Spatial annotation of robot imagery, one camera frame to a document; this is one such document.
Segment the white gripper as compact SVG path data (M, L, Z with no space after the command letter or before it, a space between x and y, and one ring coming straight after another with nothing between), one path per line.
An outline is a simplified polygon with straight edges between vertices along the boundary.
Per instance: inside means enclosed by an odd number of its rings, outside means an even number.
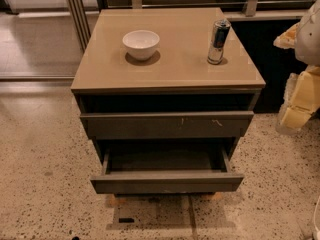
M278 36L273 45L281 49L295 47L298 23ZM277 117L280 134L295 134L320 108L320 67L308 66L300 74L291 73L285 86L284 103Z

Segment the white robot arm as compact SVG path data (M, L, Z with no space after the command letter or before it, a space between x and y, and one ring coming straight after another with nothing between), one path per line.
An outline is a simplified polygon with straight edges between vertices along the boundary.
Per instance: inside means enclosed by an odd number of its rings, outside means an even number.
M295 134L320 109L320 0L301 20L278 36L273 45L292 48L295 58L307 65L300 74L291 73L285 86L276 130Z

